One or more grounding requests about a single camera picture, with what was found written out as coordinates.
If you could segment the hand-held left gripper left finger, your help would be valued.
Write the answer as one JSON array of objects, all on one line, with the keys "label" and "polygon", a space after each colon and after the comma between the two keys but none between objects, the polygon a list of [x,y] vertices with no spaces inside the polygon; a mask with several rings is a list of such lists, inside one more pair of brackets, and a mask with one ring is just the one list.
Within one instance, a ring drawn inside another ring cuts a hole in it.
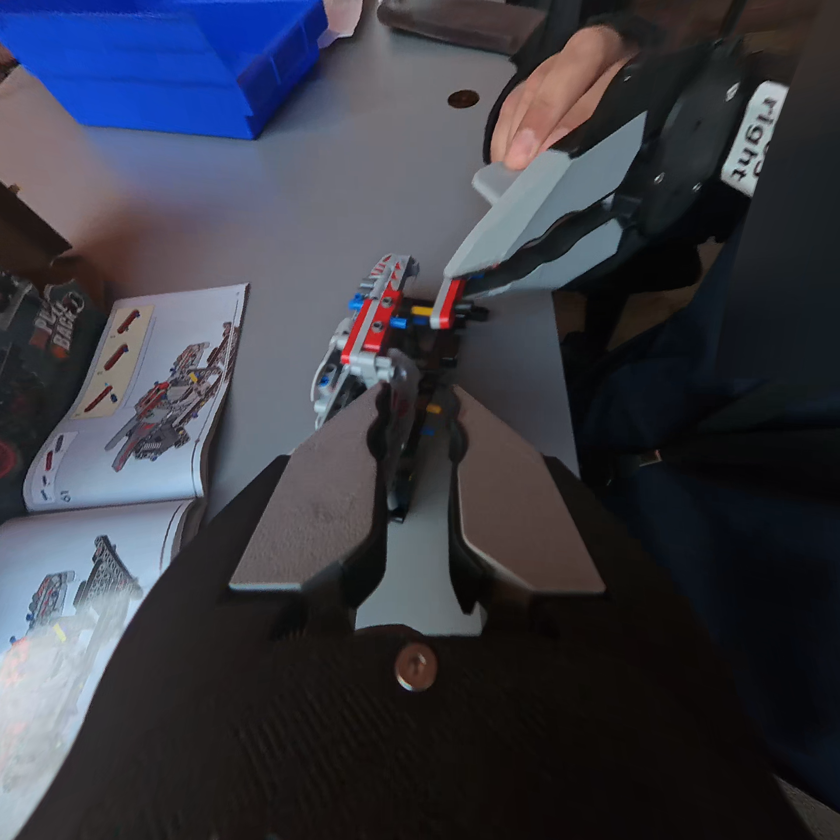
[{"label": "hand-held left gripper left finger", "polygon": [[386,432],[391,388],[378,384],[289,456],[228,584],[354,613],[385,572]]}]

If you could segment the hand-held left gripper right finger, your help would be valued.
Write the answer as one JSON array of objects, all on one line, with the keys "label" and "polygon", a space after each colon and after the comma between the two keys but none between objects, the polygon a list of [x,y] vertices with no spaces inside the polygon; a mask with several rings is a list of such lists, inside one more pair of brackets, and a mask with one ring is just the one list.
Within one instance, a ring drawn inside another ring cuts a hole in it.
[{"label": "hand-held left gripper right finger", "polygon": [[449,575],[461,610],[528,613],[557,597],[604,596],[540,452],[459,385],[448,410]]}]

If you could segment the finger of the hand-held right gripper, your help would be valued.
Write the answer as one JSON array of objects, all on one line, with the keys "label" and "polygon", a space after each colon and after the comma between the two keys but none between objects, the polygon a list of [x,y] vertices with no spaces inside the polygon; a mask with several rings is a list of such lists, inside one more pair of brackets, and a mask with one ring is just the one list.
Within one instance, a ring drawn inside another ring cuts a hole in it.
[{"label": "finger of the hand-held right gripper", "polygon": [[538,265],[519,277],[511,277],[518,268],[512,260],[494,271],[487,271],[482,278],[467,281],[469,298],[491,298],[506,294],[554,291],[588,270],[614,257],[621,243],[624,229],[618,219],[612,218],[584,235],[563,255],[541,257]]},{"label": "finger of the hand-held right gripper", "polygon": [[647,115],[639,113],[577,157],[540,153],[491,203],[447,263],[444,278],[499,265],[562,216],[612,195],[641,149]]}]

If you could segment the red lego beam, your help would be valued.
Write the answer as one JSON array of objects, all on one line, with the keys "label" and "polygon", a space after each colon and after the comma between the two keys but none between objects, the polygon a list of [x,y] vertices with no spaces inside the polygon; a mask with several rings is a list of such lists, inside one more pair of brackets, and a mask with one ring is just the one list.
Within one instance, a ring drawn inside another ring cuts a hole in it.
[{"label": "red lego beam", "polygon": [[432,311],[428,316],[429,327],[436,331],[448,331],[455,327],[456,308],[464,295],[466,280],[445,278],[438,289]]}]

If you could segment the grey red lego truck model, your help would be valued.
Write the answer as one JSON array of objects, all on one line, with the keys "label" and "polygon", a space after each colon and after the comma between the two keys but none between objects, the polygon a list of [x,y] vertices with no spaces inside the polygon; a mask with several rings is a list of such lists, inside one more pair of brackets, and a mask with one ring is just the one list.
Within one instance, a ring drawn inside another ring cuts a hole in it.
[{"label": "grey red lego truck model", "polygon": [[489,318],[464,293],[455,327],[430,329],[434,301],[410,290],[418,273],[410,255],[380,258],[349,301],[350,314],[333,332],[310,389],[320,429],[374,386],[390,387],[385,487],[395,522],[404,522],[412,506],[423,442],[443,417],[440,392],[458,363],[460,333]]}]

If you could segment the person's right forearm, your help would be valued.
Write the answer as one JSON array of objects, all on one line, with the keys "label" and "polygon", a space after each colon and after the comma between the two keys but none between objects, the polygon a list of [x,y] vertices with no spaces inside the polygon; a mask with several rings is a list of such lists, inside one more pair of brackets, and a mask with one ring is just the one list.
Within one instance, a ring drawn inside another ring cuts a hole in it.
[{"label": "person's right forearm", "polygon": [[611,65],[669,48],[719,40],[738,23],[746,2],[616,2],[579,30],[584,51]]}]

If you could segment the lego instruction booklet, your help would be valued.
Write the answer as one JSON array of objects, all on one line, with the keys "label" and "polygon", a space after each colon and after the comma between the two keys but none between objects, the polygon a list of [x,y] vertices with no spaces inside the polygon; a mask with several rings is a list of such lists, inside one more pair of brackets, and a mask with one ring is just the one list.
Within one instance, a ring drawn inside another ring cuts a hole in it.
[{"label": "lego instruction booklet", "polygon": [[125,628],[203,511],[249,284],[118,301],[2,526],[2,823],[46,792]]}]

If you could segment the dark lego set box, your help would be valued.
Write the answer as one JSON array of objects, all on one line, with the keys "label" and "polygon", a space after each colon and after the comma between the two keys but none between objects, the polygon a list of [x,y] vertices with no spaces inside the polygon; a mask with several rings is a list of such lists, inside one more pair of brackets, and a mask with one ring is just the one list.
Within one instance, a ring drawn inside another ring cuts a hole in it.
[{"label": "dark lego set box", "polygon": [[77,397],[107,317],[70,280],[1,275],[1,523],[26,511],[29,467]]}]

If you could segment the person's right hand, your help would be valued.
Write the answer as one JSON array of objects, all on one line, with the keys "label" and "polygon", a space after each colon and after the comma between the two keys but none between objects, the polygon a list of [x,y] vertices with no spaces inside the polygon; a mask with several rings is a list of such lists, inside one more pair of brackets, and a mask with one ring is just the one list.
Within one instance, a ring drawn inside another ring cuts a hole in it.
[{"label": "person's right hand", "polygon": [[575,33],[507,94],[490,136],[489,163],[525,169],[540,153],[590,118],[638,45],[614,28]]}]

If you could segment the dark grey cushion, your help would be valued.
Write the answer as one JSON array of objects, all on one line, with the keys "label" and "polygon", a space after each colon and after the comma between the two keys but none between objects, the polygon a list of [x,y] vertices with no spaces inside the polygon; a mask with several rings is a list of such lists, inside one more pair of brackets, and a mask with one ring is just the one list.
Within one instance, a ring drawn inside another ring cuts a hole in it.
[{"label": "dark grey cushion", "polygon": [[383,1],[376,16],[397,32],[512,57],[540,35],[547,13],[491,1]]}]

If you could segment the blue plastic bin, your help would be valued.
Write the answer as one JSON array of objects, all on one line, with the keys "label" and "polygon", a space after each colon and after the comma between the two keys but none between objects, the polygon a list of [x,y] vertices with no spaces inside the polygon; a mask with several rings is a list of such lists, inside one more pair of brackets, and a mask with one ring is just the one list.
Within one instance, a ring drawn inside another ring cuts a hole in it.
[{"label": "blue plastic bin", "polygon": [[255,140],[319,60],[320,1],[2,1],[2,45],[77,122]]}]

